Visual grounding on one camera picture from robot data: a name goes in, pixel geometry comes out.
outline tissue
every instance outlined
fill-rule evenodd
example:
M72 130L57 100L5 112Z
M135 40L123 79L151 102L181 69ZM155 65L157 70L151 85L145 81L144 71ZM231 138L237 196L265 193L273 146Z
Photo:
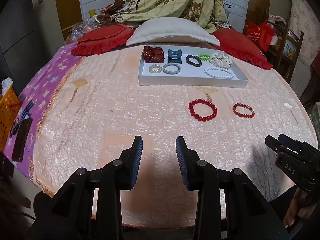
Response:
M6 78L1 82L1 86L2 86L2 96L4 96L4 94L7 92L7 90L9 89L9 87L13 84L13 81L11 78Z

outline white box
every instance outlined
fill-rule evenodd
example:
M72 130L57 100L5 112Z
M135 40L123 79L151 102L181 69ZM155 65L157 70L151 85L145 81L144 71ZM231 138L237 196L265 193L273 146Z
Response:
M248 78L241 71L241 69L232 62L229 68L234 77L232 79L220 79L209 77L204 69L209 66L213 66L209 61L202 60L201 67L194 67L186 62L187 55L199 55L208 54L211 55L216 49L204 49L198 47L185 47L185 46L158 46L164 50L164 62L163 63L146 63L143 56L141 55L140 66L139 66L139 84L140 85L194 85L194 86L213 86L213 87L231 87L231 88L245 88L248 83ZM163 71L160 73L150 73L149 66L153 64L159 64L164 66L168 63L168 50L182 50L182 64L181 71L176 75L166 74ZM166 70L176 71L177 67L168 66ZM211 70L212 73L217 73L222 75L221 70Z

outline green bead bracelet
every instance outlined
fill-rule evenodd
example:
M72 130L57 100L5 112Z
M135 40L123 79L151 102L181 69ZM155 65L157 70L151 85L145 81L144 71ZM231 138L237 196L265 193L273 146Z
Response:
M200 59L200 60L206 61L206 60L210 59L210 55L208 55L208 54L200 54L200 55L197 56L197 58Z

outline purple blanket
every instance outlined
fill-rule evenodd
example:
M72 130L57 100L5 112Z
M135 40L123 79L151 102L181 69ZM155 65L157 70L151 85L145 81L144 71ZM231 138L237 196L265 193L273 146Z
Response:
M30 110L33 122L24 147L23 160L21 163L12 162L11 160L16 135L12 136L12 138L8 137L3 153L27 178L31 179L30 176L32 175L33 170L32 157L36 139L37 124L41 121L43 112L48 106L51 96L60 84L61 79L80 61L81 57L72 56L70 53L75 47L76 43L61 47L53 58L36 73L19 95L19 100L23 103L17 118L21 117L22 111L30 100L35 103Z

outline white pillow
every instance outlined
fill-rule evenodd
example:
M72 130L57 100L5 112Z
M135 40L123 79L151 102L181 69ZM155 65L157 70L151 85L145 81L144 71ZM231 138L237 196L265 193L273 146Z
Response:
M219 40L190 20L160 17L144 22L127 40L126 46L143 42L203 42L220 46Z

